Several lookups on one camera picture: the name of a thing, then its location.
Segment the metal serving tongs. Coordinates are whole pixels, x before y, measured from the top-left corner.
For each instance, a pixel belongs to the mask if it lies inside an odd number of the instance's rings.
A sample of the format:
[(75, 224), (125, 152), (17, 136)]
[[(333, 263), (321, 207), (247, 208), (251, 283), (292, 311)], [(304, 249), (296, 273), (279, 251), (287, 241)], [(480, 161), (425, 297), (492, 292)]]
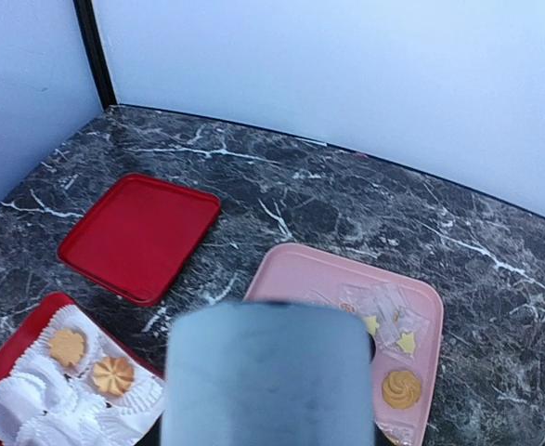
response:
[(371, 445), (370, 338), (339, 309), (223, 303), (178, 317), (164, 445)]

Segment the swirl butter cookie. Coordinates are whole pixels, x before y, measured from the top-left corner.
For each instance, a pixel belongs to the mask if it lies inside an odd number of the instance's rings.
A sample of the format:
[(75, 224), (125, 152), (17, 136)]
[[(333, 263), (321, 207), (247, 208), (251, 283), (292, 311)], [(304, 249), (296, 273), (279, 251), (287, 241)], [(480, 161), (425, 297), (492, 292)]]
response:
[(134, 367), (126, 357), (104, 357), (93, 366), (92, 381), (102, 394), (121, 397), (134, 380)]

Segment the flower cookie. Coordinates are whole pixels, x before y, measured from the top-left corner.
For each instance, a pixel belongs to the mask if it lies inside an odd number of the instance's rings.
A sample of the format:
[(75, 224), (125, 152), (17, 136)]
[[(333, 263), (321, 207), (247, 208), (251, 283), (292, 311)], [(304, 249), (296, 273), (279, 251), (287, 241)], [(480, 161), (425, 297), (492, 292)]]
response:
[(66, 328), (57, 330), (49, 339), (49, 355), (62, 367), (77, 367), (84, 358), (87, 339), (83, 333)]

